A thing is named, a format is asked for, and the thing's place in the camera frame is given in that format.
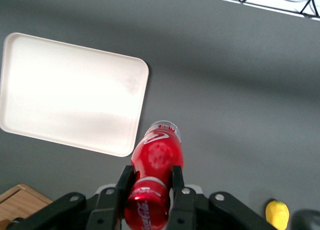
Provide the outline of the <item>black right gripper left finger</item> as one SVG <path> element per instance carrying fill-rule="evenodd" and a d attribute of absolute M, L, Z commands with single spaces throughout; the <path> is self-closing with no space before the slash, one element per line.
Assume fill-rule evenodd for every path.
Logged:
<path fill-rule="evenodd" d="M 105 186 L 87 199 L 68 193 L 29 217 L 16 217 L 6 229 L 121 229 L 122 211 L 134 180 L 134 167 L 124 167 L 115 186 Z"/>

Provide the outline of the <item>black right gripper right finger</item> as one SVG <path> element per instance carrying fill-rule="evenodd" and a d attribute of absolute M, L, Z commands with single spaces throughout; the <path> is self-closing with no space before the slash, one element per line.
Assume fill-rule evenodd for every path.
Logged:
<path fill-rule="evenodd" d="M 172 168 L 172 185 L 167 229 L 275 229 L 230 193 L 218 191 L 207 198 L 185 186 L 180 166 Z"/>

